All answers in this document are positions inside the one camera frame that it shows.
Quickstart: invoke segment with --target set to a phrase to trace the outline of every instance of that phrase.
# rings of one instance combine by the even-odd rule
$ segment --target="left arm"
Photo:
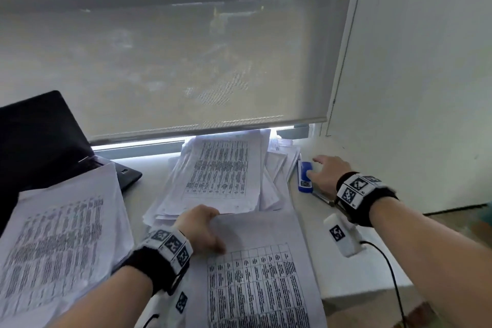
[[[210,231],[209,227],[210,220],[218,214],[217,209],[199,205],[182,213],[173,227],[180,230],[188,239],[194,254],[206,250],[224,253],[225,244]],[[160,256],[157,251],[151,255]],[[161,275],[161,277],[174,280],[174,275]],[[153,290],[154,285],[149,276],[130,265],[123,266],[48,327],[132,328],[151,299]]]

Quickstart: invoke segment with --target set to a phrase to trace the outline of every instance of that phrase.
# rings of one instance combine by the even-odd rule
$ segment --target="laptop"
[[[47,188],[111,162],[94,154],[58,91],[0,107],[0,233],[19,192]],[[121,191],[142,176],[115,166]]]

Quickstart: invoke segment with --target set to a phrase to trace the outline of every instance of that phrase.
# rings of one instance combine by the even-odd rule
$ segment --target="white desk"
[[[350,161],[350,156],[347,156],[332,138],[302,139],[296,140],[295,143],[301,146],[304,160],[317,154],[327,154],[339,155]],[[136,242],[147,230],[147,226],[142,222],[142,215],[163,188],[170,173],[169,158],[177,155],[173,153],[116,160],[143,173],[140,181],[124,196]],[[327,313],[360,303],[379,291],[393,289],[393,281],[386,261],[375,249],[365,250],[350,258],[341,255],[323,228],[323,220],[335,212],[335,209],[311,194],[300,193],[297,190],[295,174],[290,181],[290,190]],[[388,256],[398,284],[410,286],[410,280],[374,229],[361,227],[359,231],[366,240],[376,244]]]

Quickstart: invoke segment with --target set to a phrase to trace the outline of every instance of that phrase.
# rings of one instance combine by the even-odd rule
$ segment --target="laptop lid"
[[[0,108],[0,187],[35,188],[94,152],[58,91]]]

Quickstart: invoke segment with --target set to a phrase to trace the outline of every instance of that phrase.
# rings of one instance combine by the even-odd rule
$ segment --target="black cable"
[[[386,263],[388,264],[390,271],[391,271],[391,277],[393,278],[393,283],[395,284],[395,291],[397,292],[397,298],[398,298],[398,306],[400,307],[400,313],[402,315],[403,328],[407,328],[406,327],[406,321],[405,321],[405,314],[403,312],[402,299],[399,296],[397,279],[395,278],[395,274],[393,273],[393,268],[391,267],[391,263],[390,263],[388,257],[386,257],[386,255],[383,253],[383,251],[381,249],[379,249],[376,245],[374,245],[372,242],[363,240],[363,241],[360,241],[360,244],[372,245],[374,248],[376,248],[383,255],[384,259],[386,260]]]
[[[147,322],[144,324],[144,326],[142,328],[147,328],[147,325],[149,325],[149,323],[151,322],[152,319],[158,319],[159,318],[159,314],[153,314],[149,320],[147,320]]]

